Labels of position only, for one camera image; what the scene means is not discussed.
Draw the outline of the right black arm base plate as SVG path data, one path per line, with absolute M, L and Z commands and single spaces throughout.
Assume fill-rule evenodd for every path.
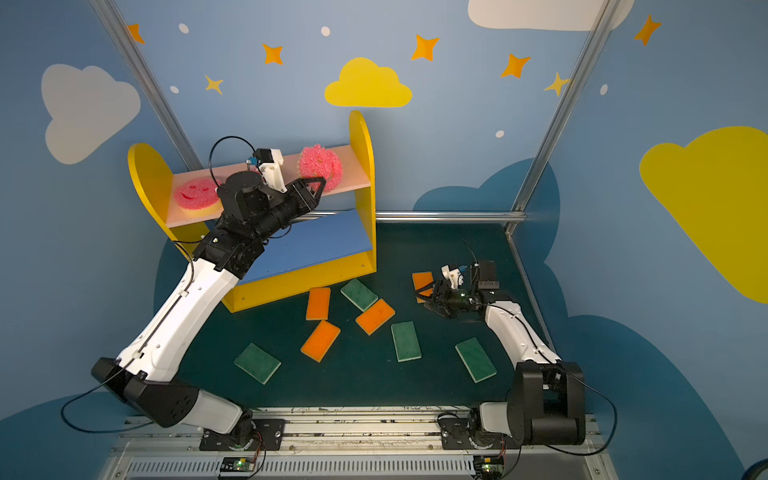
M 504 434 L 480 428 L 473 417 L 441 414 L 436 423 L 444 450 L 503 450 L 514 449 L 512 439 Z

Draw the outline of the pink smiley sponge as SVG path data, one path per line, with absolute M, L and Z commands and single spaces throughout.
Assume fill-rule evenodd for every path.
M 217 184 L 210 177 L 185 182 L 174 190 L 173 198 L 175 204 L 187 217 L 209 215 L 221 210 Z
M 299 173 L 303 178 L 323 177 L 325 190 L 335 190 L 343 179 L 343 165 L 338 155 L 321 145 L 305 147 L 299 159 Z

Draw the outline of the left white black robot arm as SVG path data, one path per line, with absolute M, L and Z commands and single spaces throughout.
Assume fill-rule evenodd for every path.
M 95 363 L 92 376 L 161 427 L 183 423 L 246 443 L 254 430 L 251 413 L 175 376 L 216 306 L 273 235 L 318 206 L 325 183 L 322 177 L 299 178 L 275 190 L 254 171 L 230 175 L 217 189 L 223 213 L 196 245 L 173 293 L 116 358 Z

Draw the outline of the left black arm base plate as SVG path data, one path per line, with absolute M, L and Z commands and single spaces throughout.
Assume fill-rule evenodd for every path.
M 286 421 L 279 418 L 254 418 L 249 424 L 238 425 L 229 434 L 205 430 L 200 451 L 255 452 L 258 448 L 278 451 L 281 447 Z

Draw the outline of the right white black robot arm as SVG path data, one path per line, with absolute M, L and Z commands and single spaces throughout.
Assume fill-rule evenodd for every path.
M 495 334 L 514 367 L 501 402 L 484 402 L 470 417 L 476 439 L 497 435 L 511 446 L 579 445 L 586 437 L 585 383 L 578 364 L 564 362 L 500 288 L 492 261 L 445 265 L 437 279 L 412 276 L 414 295 L 447 319 L 476 314 Z

